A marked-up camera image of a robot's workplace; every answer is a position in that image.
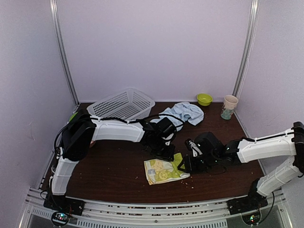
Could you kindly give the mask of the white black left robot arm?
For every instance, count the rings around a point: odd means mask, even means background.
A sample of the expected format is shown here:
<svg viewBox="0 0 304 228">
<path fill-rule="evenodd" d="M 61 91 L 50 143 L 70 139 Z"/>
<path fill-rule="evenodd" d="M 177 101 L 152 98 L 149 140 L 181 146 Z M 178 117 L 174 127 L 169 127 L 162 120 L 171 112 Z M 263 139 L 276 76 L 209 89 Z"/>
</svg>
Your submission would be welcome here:
<svg viewBox="0 0 304 228">
<path fill-rule="evenodd" d="M 75 166 L 84 159 L 91 142 L 101 140 L 130 141 L 148 147 L 157 159 L 174 160 L 174 145 L 177 129 L 172 121 L 163 116 L 158 122 L 147 118 L 123 120 L 118 117 L 98 117 L 79 111 L 59 131 L 54 140 L 57 163 L 50 177 L 44 207 L 59 212 L 80 215 L 82 200 L 66 197 L 66 189 Z"/>
</svg>

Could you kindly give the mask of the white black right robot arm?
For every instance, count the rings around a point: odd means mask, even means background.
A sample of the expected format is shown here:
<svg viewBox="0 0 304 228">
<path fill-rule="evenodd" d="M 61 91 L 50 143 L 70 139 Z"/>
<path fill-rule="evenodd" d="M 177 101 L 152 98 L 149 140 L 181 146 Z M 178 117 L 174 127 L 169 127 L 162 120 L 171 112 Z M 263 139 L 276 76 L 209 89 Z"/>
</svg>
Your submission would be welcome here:
<svg viewBox="0 0 304 228">
<path fill-rule="evenodd" d="M 215 165 L 241 165 L 259 159 L 287 156 L 271 173 L 252 182 L 247 196 L 227 201 L 231 214 L 255 210 L 268 205 L 267 196 L 295 177 L 304 174 L 304 125 L 295 122 L 284 132 L 261 138 L 232 140 L 224 145 L 211 133 L 195 140 L 187 139 L 190 155 L 185 155 L 178 169 L 186 173 L 210 170 Z"/>
</svg>

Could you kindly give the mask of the light blue towel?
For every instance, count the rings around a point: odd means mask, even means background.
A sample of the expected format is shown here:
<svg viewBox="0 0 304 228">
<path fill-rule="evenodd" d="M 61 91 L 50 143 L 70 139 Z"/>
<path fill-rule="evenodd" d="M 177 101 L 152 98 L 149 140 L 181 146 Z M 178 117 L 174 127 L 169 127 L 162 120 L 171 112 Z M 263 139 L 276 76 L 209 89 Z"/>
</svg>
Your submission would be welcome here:
<svg viewBox="0 0 304 228">
<path fill-rule="evenodd" d="M 198 125 L 204 119 L 204 112 L 197 105 L 193 105 L 190 102 L 179 102 L 173 107 L 167 107 L 156 119 L 150 120 L 151 123 L 158 123 L 162 118 L 169 118 L 175 125 L 177 131 L 183 128 L 183 122 L 188 122 L 193 126 Z"/>
</svg>

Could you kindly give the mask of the green patterned white towel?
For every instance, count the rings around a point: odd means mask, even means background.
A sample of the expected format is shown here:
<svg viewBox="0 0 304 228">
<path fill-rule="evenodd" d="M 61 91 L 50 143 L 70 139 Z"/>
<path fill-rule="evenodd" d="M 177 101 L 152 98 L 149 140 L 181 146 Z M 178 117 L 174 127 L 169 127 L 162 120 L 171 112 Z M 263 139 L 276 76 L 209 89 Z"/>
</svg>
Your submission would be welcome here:
<svg viewBox="0 0 304 228">
<path fill-rule="evenodd" d="M 182 162 L 182 154 L 174 154 L 173 161 L 152 159 L 144 161 L 145 176 L 149 185 L 181 181 L 190 177 L 189 173 L 180 171 L 178 165 Z"/>
</svg>

